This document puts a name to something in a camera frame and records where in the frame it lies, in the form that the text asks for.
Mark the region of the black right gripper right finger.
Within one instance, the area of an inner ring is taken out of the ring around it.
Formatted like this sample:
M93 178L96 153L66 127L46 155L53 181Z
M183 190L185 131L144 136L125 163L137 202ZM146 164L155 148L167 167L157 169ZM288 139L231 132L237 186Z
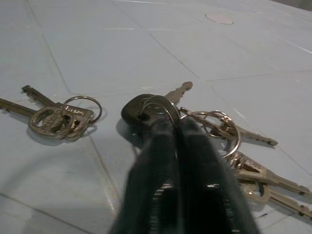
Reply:
M255 221L232 170L189 117L178 127L178 159L186 233L256 233Z

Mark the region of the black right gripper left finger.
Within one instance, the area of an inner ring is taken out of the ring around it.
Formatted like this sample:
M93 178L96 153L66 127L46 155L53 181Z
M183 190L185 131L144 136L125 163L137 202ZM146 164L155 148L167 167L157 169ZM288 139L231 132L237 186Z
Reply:
M130 169L112 234L176 234L179 228L178 168L174 127L158 119Z

